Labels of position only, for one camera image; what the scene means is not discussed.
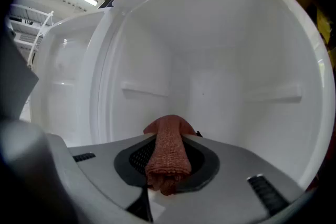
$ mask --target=shelving unit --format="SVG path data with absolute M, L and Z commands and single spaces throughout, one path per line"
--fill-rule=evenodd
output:
M 13 31 L 14 42 L 22 54 L 26 56 L 27 65 L 32 65 L 34 53 L 43 39 L 46 27 L 52 26 L 52 14 L 41 12 L 23 5 L 11 4 L 8 17 Z

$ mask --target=red cloth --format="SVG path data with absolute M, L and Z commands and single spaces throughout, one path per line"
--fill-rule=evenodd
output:
M 196 132 L 180 116 L 167 115 L 152 122 L 143 133 L 157 133 L 155 150 L 145 167 L 147 184 L 154 190 L 161 189 L 163 195 L 175 193 L 176 183 L 191 172 L 181 134 Z

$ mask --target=white plastic surface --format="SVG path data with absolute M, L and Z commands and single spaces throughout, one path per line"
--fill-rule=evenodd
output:
M 295 0 L 115 4 L 51 28 L 33 122 L 72 146 L 141 135 L 178 114 L 309 185 L 328 148 L 335 93 L 323 41 Z
M 109 9 L 66 19 L 50 28 L 39 50 L 32 122 L 61 135 L 68 146 L 97 142 L 90 126 L 93 71 L 112 21 Z

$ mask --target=black rubber pad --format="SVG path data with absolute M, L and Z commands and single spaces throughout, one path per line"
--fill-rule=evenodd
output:
M 148 222 L 153 222 L 146 187 L 142 188 L 140 197 L 134 203 L 132 203 L 126 210 L 127 212 L 132 213 L 139 218 L 142 218 Z
M 86 159 L 91 159 L 91 158 L 94 158 L 94 157 L 95 157 L 95 154 L 92 153 L 92 152 L 73 156 L 76 163 L 81 162 L 81 161 L 85 161 Z
M 130 164 L 142 175 L 145 175 L 145 167 L 154 152 L 155 141 L 156 140 L 152 140 L 137 151 L 133 152 L 130 156 Z M 183 146 L 192 167 L 192 175 L 202 167 L 204 163 L 204 155 L 202 152 L 185 142 L 183 142 Z
M 273 216 L 285 209 L 289 203 L 263 176 L 257 175 L 247 179 L 268 213 Z

